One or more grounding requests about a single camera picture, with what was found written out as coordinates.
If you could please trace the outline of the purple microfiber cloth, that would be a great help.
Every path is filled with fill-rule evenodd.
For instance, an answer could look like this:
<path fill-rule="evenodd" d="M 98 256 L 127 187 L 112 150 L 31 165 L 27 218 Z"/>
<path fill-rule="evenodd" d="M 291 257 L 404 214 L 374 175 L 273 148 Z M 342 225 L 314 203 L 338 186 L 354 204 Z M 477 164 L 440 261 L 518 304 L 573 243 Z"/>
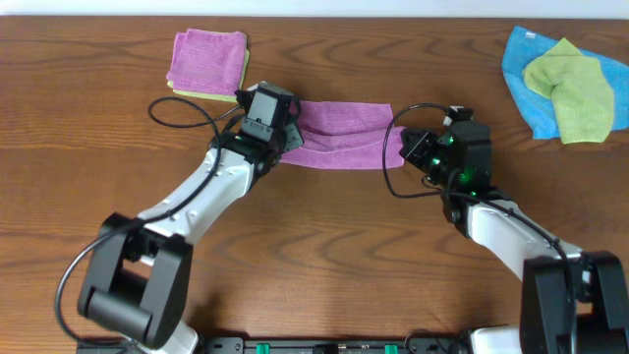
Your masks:
<path fill-rule="evenodd" d="M 377 170 L 404 164 L 402 126 L 389 128 L 391 106 L 383 103 L 303 101 L 298 120 L 301 147 L 280 161 L 315 169 Z"/>

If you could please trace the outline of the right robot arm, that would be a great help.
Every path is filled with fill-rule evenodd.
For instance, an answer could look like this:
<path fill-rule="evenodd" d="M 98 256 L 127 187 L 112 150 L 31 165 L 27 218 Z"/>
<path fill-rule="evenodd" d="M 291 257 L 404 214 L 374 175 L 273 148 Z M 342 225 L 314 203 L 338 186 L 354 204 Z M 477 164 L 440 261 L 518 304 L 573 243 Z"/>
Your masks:
<path fill-rule="evenodd" d="M 493 187 L 487 126 L 455 122 L 442 135 L 406 129 L 401 139 L 401 156 L 440 187 L 446 219 L 522 282 L 518 325 L 471 331 L 470 352 L 628 354 L 620 259 L 560 240 Z"/>

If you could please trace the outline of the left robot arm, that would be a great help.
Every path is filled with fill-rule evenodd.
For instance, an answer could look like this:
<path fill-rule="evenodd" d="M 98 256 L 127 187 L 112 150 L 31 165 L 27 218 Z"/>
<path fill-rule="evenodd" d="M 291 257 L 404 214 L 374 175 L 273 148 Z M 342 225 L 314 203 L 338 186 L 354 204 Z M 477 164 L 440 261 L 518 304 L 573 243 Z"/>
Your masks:
<path fill-rule="evenodd" d="M 78 300 L 83 317 L 142 353 L 192 353 L 199 335 L 183 320 L 195 244 L 281 155 L 302 145 L 298 118 L 265 126 L 235 116 L 201 165 L 159 204 L 135 218 L 111 214 L 99 230 Z"/>

